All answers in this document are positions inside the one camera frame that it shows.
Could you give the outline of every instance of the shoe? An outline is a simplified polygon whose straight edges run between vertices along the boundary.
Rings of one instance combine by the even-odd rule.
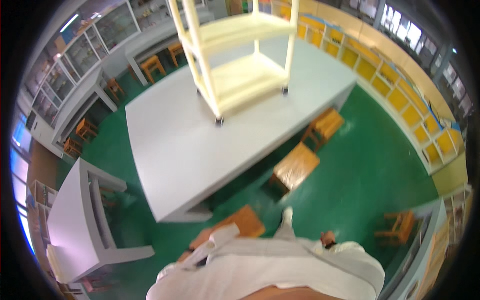
[[[289,225],[292,226],[292,218],[293,218],[293,208],[291,206],[285,207],[282,211],[282,222],[280,225]]]

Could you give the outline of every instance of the fluorescent light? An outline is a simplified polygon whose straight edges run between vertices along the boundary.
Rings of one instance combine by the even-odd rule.
[[[67,29],[68,25],[70,25],[77,17],[78,17],[78,14],[76,14],[75,16],[73,16],[73,17],[70,19],[70,21],[68,21],[68,22],[65,24],[65,26],[64,26],[62,29],[60,29],[60,32],[63,32],[65,29]]]

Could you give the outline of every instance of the storage shelf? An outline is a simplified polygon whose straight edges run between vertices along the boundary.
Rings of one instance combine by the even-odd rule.
[[[289,21],[259,12],[236,15],[212,21],[199,27],[200,47],[204,55],[239,46],[254,40],[272,38],[279,35],[296,33],[297,27]],[[189,31],[179,34],[182,44],[186,45],[195,55],[198,49],[193,45]]]
[[[211,76],[219,114],[265,91],[281,88],[288,80],[285,69],[261,53],[253,53],[214,68]],[[206,96],[209,93],[203,77],[200,77],[199,88],[211,107],[215,102]]]

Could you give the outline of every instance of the caster wheel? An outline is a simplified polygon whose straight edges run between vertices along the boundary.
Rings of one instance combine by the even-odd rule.
[[[223,126],[223,117],[215,119],[215,126],[216,127],[222,127]]]

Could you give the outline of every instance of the white plastic cart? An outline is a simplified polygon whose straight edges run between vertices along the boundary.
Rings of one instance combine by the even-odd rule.
[[[276,88],[288,92],[293,45],[297,32],[299,1],[293,0],[290,20],[258,11],[253,0],[252,13],[235,15],[201,25],[193,0],[182,0],[188,29],[185,30],[176,0],[168,0],[173,21],[192,71],[197,92],[213,113],[215,124],[223,124],[223,114]],[[285,68],[260,52],[260,40],[288,35]],[[208,56],[254,41],[254,53],[210,68]],[[201,74],[193,59],[197,58]]]

